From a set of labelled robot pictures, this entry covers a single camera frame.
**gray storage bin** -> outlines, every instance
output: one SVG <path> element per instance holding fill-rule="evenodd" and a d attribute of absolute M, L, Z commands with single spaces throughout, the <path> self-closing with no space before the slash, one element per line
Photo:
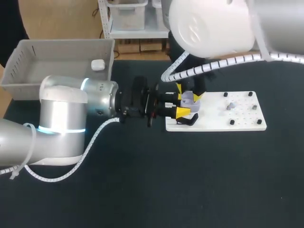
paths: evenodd
<path fill-rule="evenodd" d="M 148 0 L 106 0 L 116 30 L 143 30 Z"/>
<path fill-rule="evenodd" d="M 10 56 L 0 86 L 14 100 L 39 100 L 39 87 L 49 75 L 110 80 L 113 39 L 22 40 Z M 91 62 L 103 59 L 105 69 L 93 71 Z"/>

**robotic arm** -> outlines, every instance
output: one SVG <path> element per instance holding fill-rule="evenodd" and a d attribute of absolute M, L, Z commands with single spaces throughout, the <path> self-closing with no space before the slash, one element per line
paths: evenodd
<path fill-rule="evenodd" d="M 4 129 L 0 131 L 0 165 L 15 165 L 11 169 L 0 171 L 0 174 L 17 169 L 16 165 L 27 159 L 33 139 L 36 142 L 27 164 L 56 166 L 77 163 L 73 169 L 75 171 L 90 148 L 89 146 L 83 155 L 87 114 L 110 118 L 118 115 L 119 119 L 106 124 L 124 122 L 127 118 L 147 117 L 147 125 L 150 127 L 157 116 L 168 116 L 181 124 L 193 125 L 198 118 L 197 114 L 191 120 L 184 117 L 199 108 L 196 105 L 197 100 L 206 88 L 204 80 L 197 77 L 194 80 L 194 89 L 189 91 L 182 86 L 187 84 L 184 82 L 189 77 L 264 59 L 304 63 L 302 56 L 277 54 L 304 53 L 302 1 L 162 0 L 162 5 L 165 23 L 177 43 L 185 50 L 164 72 L 162 80 L 177 81 L 179 93 L 160 94 L 158 86 L 149 88 L 144 77 L 135 78 L 132 87 L 121 90 L 116 82 L 111 81 L 49 76 L 41 84 L 40 125 L 35 137 L 28 127 L 0 120 L 0 129 Z M 263 51 L 262 54 L 234 57 L 201 66 L 194 65 L 190 66 L 190 69 L 181 69 L 182 72 L 174 73 L 181 63 L 191 56 L 202 59 L 252 49 Z M 189 103 L 181 104 L 182 98 L 189 100 Z M 166 108 L 165 102 L 173 103 L 177 107 Z"/>

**white cable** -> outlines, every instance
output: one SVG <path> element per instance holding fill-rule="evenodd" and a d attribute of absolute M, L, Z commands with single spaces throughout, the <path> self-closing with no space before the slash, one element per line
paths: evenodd
<path fill-rule="evenodd" d="M 174 82 L 178 80 L 185 79 L 187 77 L 192 77 L 195 75 L 200 75 L 212 70 L 221 69 L 229 66 L 234 66 L 243 63 L 252 63 L 264 61 L 261 54 L 252 54 L 245 56 L 238 56 L 233 58 L 227 58 L 220 61 L 215 61 L 212 63 L 207 63 L 198 67 L 185 70 L 180 73 L 171 74 L 188 56 L 189 54 L 185 52 L 182 54 L 161 76 L 163 82 Z M 304 64 L 304 56 L 283 54 L 283 53 L 270 53 L 271 58 L 274 61 L 284 61 L 292 63 Z"/>
<path fill-rule="evenodd" d="M 97 136 L 99 135 L 99 133 L 110 123 L 118 123 L 119 122 L 119 118 L 113 118 L 113 119 L 109 119 L 107 120 L 106 122 L 104 122 L 98 129 L 97 131 L 95 132 L 94 136 L 92 137 L 89 145 L 87 146 L 84 154 L 82 155 L 81 159 L 79 160 L 79 162 L 74 166 L 74 168 L 68 172 L 67 174 L 61 176 L 61 177 L 58 177 L 58 178 L 53 178 L 53 179 L 50 179 L 50 178 L 44 178 L 44 177 L 41 177 L 39 176 L 38 174 L 36 174 L 33 170 L 30 169 L 29 166 L 25 166 L 25 169 L 28 171 L 28 173 L 30 175 L 32 175 L 33 177 L 35 177 L 36 179 L 40 180 L 40 181 L 44 181 L 44 182 L 58 182 L 58 181 L 62 181 L 66 178 L 68 178 L 69 176 L 71 176 L 78 168 L 79 166 L 81 165 L 81 163 L 84 161 L 84 159 L 86 158 L 87 154 L 89 153 L 95 139 L 97 138 Z"/>
<path fill-rule="evenodd" d="M 249 14 L 251 17 L 251 27 L 255 34 L 257 45 L 261 52 L 262 58 L 267 62 L 273 61 L 273 59 L 271 58 L 269 51 L 267 49 L 265 36 L 264 36 L 263 30 L 261 27 L 261 23 L 259 21 L 259 17 L 257 15 L 256 9 L 255 9 L 255 0 L 248 0 L 247 5 L 248 5 L 248 9 L 249 9 Z"/>
<path fill-rule="evenodd" d="M 32 154 L 34 152 L 35 149 L 35 145 L 36 145 L 36 138 L 37 138 L 37 132 L 36 132 L 36 128 L 34 125 L 32 125 L 31 123 L 25 123 L 23 124 L 23 126 L 30 126 L 31 130 L 32 130 L 32 142 L 30 144 L 29 150 L 28 150 L 28 154 L 26 156 L 26 158 L 24 159 L 23 163 L 18 166 L 17 169 L 15 169 L 12 174 L 10 179 L 13 180 L 15 177 L 19 176 L 19 172 L 20 170 L 23 169 L 23 167 L 29 162 L 30 158 L 32 157 Z"/>
<path fill-rule="evenodd" d="M 5 173 L 9 173 L 9 172 L 13 172 L 14 170 L 16 170 L 18 168 L 18 166 L 13 166 L 4 170 L 0 170 L 0 175 L 3 175 Z"/>

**black table surface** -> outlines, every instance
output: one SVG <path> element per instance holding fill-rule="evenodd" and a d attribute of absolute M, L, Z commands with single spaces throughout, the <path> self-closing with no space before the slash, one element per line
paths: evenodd
<path fill-rule="evenodd" d="M 115 61 L 112 79 L 124 87 L 142 75 L 153 85 L 169 65 Z M 161 118 L 151 129 L 146 120 L 113 123 L 62 182 L 0 176 L 0 227 L 303 227 L 304 67 L 253 63 L 216 76 L 210 92 L 256 91 L 266 131 L 170 133 Z M 13 101 L 5 118 L 37 126 L 39 102 Z M 86 144 L 103 121 L 88 117 Z M 58 177 L 71 167 L 33 169 Z"/>

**metal bracket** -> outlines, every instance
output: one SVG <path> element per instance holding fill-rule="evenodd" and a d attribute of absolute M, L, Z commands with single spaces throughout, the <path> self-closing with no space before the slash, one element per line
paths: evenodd
<path fill-rule="evenodd" d="M 109 18 L 108 18 L 108 7 L 105 4 L 105 0 L 98 0 L 98 7 L 99 7 L 100 18 L 101 18 L 101 22 L 102 22 L 103 30 L 104 30 L 104 38 L 110 39 L 112 20 L 109 20 Z"/>

